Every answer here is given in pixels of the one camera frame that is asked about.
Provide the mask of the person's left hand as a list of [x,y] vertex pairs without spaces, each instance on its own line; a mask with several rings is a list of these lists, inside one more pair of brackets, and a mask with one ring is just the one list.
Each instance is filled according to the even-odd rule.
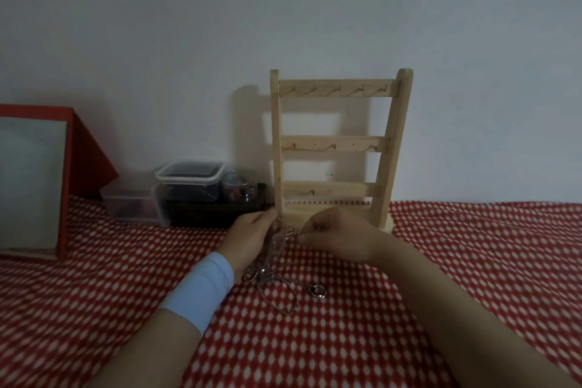
[[251,265],[263,248],[264,242],[254,244],[251,240],[252,214],[237,218],[216,249],[216,252],[231,266],[234,284],[242,281],[245,269]]

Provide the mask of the dark plastic container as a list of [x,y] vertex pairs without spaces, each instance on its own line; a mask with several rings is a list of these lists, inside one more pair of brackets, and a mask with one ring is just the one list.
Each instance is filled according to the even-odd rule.
[[230,203],[222,198],[214,202],[167,200],[164,203],[170,226],[193,229],[228,229],[240,216],[267,208],[265,198],[240,203]]

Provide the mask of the person's right forearm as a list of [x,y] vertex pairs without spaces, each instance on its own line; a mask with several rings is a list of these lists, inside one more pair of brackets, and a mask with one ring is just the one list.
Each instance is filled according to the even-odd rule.
[[462,388],[582,388],[449,278],[390,234],[374,254]]

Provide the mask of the light blue wristband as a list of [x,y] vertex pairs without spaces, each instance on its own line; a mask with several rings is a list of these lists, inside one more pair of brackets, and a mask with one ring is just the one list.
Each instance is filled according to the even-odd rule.
[[193,267],[159,307],[185,318],[203,335],[234,283],[235,274],[227,259],[212,252]]

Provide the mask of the small floral jar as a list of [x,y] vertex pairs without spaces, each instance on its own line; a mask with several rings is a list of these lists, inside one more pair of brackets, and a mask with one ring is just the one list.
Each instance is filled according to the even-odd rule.
[[254,173],[245,170],[231,170],[221,179],[224,199],[229,203],[252,202],[258,197],[258,182]]

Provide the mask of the clear container with white lid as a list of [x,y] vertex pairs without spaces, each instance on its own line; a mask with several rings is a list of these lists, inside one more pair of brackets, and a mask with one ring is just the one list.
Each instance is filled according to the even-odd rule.
[[155,177],[165,185],[168,200],[215,202],[225,169],[223,162],[176,161],[161,167]]

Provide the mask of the red box with grey inside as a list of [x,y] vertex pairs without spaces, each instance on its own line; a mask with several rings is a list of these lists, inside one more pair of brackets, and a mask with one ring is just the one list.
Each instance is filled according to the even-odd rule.
[[64,260],[69,196],[118,177],[73,108],[0,104],[0,258]]

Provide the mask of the red white patterned cloth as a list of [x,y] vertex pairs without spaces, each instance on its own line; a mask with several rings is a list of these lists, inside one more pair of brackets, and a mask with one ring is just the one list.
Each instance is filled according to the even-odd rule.
[[[117,222],[70,200],[62,262],[0,259],[0,388],[82,388],[127,345],[221,229]],[[582,388],[582,203],[393,202],[393,233]],[[177,381],[184,388],[453,388],[429,316],[395,272],[289,242],[277,263],[322,283],[233,287]]]

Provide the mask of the person's right hand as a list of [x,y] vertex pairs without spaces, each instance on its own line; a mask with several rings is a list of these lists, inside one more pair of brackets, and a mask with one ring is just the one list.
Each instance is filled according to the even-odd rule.
[[328,248],[310,249],[330,253],[341,260],[371,265],[374,254],[389,238],[385,231],[343,208],[328,208],[316,214],[329,214],[333,223]]

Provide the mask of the clear plastic box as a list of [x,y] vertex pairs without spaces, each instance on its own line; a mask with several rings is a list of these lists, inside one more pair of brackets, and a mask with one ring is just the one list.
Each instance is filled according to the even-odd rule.
[[141,188],[111,184],[99,193],[108,215],[118,222],[164,228],[170,226],[165,209],[165,187],[161,184]]

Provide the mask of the person's left forearm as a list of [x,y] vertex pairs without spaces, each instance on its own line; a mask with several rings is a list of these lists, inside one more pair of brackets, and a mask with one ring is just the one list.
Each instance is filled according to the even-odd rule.
[[188,320],[158,307],[87,388],[177,388],[201,339]]

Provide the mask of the wooden jewelry hook rack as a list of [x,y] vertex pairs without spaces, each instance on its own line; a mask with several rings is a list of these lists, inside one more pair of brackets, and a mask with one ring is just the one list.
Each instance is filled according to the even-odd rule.
[[[282,79],[278,69],[269,76],[273,140],[273,187],[275,208],[282,223],[296,229],[316,213],[329,208],[318,199],[364,199],[368,205],[341,205],[374,227],[392,232],[389,213],[397,163],[413,87],[414,72],[399,69],[395,79]],[[285,135],[282,131],[283,98],[390,98],[385,133],[382,136]],[[291,181],[284,179],[283,154],[304,152],[379,153],[374,182]]]

